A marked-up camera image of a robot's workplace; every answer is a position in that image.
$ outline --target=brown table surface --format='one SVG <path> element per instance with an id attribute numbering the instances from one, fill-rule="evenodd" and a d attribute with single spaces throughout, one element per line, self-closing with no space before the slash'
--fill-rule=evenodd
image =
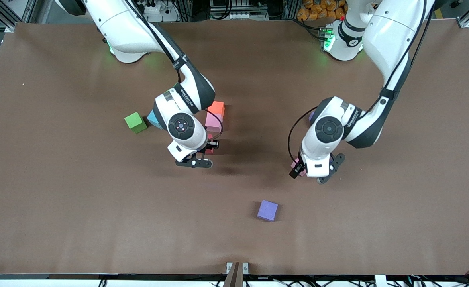
<path id="1" fill-rule="evenodd" d="M 19 24 L 0 49 L 0 273 L 464 274 L 469 269 L 469 30 L 435 20 L 377 144 L 325 185 L 288 175 L 287 134 L 328 96 L 367 109 L 382 77 L 292 22 L 163 27 L 226 108 L 212 169 L 134 134 L 176 81 L 163 54 L 118 62 L 92 24 Z M 301 122 L 292 151 L 307 129 Z M 261 200 L 276 222 L 255 218 Z"/>

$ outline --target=cube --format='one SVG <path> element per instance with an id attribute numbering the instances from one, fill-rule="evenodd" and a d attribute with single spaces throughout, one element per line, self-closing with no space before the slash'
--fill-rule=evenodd
<path id="1" fill-rule="evenodd" d="M 220 122 L 223 122 L 223 117 L 220 114 L 215 114 L 215 116 L 220 120 Z M 222 126 L 220 125 L 220 122 L 218 121 L 212 114 L 208 113 L 206 116 L 206 130 L 208 132 L 215 132 L 215 133 L 220 133 L 220 130 L 222 129 Z"/>
<path id="2" fill-rule="evenodd" d="M 291 164 L 291 167 L 294 169 L 296 167 L 296 164 L 298 163 L 298 158 L 294 159 L 293 163 Z M 304 169 L 302 172 L 300 172 L 300 176 L 305 176 L 307 174 L 307 170 Z"/>
<path id="3" fill-rule="evenodd" d="M 257 213 L 257 217 L 267 220 L 267 221 L 274 221 L 275 214 L 277 212 L 277 207 L 278 207 L 277 203 L 263 200 L 261 202 L 261 207 L 259 208 L 259 212 Z"/>
<path id="4" fill-rule="evenodd" d="M 208 107 L 208 111 L 214 113 L 214 114 L 219 114 L 224 117 L 224 112 L 226 110 L 226 107 L 224 105 L 224 102 L 217 102 L 216 100 L 213 101 L 213 104 Z"/>
<path id="5" fill-rule="evenodd" d="M 313 116 L 314 116 L 314 112 L 311 112 L 311 113 L 310 113 L 310 116 L 309 116 L 309 122 L 310 122 L 311 125 L 314 124 L 314 122 L 311 122 L 311 121 L 310 121 L 310 120 L 312 120 L 312 117 L 313 117 Z"/>
<path id="6" fill-rule="evenodd" d="M 140 133 L 143 130 L 147 129 L 147 125 L 145 124 L 142 117 L 138 114 L 138 112 L 132 113 L 130 116 L 127 116 L 125 118 L 125 122 L 134 133 Z"/>
<path id="7" fill-rule="evenodd" d="M 211 138 L 213 138 L 213 135 L 208 134 L 208 140 L 211 140 Z M 207 149 L 206 154 L 213 154 L 213 149 Z"/>
<path id="8" fill-rule="evenodd" d="M 151 125 L 156 126 L 157 128 L 163 130 L 163 127 L 160 125 L 160 123 L 156 119 L 155 112 L 153 110 L 151 110 L 151 112 L 149 113 L 149 115 L 147 115 L 146 118 L 147 118 L 147 121 L 149 121 Z"/>

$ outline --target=purple cube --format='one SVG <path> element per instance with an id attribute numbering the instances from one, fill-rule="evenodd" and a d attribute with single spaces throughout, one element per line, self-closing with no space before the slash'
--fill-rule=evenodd
<path id="1" fill-rule="evenodd" d="M 257 213 L 258 218 L 268 220 L 268 221 L 275 220 L 277 207 L 278 207 L 277 203 L 263 200 L 261 202 L 261 207 L 259 208 L 259 212 Z"/>
<path id="2" fill-rule="evenodd" d="M 311 112 L 311 113 L 310 113 L 310 116 L 309 116 L 309 122 L 310 122 L 311 125 L 314 124 L 314 122 L 311 122 L 311 121 L 310 121 L 310 120 L 312 120 L 312 117 L 314 116 L 314 112 Z"/>

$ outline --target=green led light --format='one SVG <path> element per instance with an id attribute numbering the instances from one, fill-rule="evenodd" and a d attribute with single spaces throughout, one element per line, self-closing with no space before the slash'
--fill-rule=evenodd
<path id="1" fill-rule="evenodd" d="M 328 38 L 328 40 L 325 41 L 324 50 L 330 51 L 332 49 L 332 44 L 334 41 L 335 41 L 335 35 L 332 34 L 330 38 Z"/>
<path id="2" fill-rule="evenodd" d="M 107 45 L 108 45 L 108 47 L 110 48 L 110 52 L 113 53 L 113 51 L 112 51 L 112 46 L 110 45 L 110 43 L 109 43 L 108 41 L 107 41 Z"/>

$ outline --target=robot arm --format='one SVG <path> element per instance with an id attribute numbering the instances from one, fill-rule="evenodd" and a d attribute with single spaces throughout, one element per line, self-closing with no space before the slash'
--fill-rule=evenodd
<path id="1" fill-rule="evenodd" d="M 306 169 L 307 176 L 324 183 L 344 160 L 343 155 L 332 156 L 341 140 L 357 149 L 370 147 L 378 140 L 408 76 L 409 47 L 432 5 L 432 0 L 381 2 L 363 36 L 365 51 L 380 69 L 385 85 L 368 112 L 336 96 L 319 104 L 300 146 L 298 164 L 290 173 L 293 178 Z"/>
<path id="2" fill-rule="evenodd" d="M 56 0 L 61 7 L 65 0 Z M 132 0 L 87 0 L 84 2 L 98 30 L 103 34 L 110 51 L 123 63 L 132 63 L 150 52 L 165 53 L 174 69 L 185 79 L 156 97 L 151 121 L 166 130 L 172 137 L 167 147 L 177 164 L 186 161 L 207 145 L 207 134 L 194 114 L 209 107 L 215 98 L 215 91 L 209 80 L 190 62 L 187 55 L 161 27 L 147 22 Z M 205 159 L 200 165 L 211 167 Z"/>

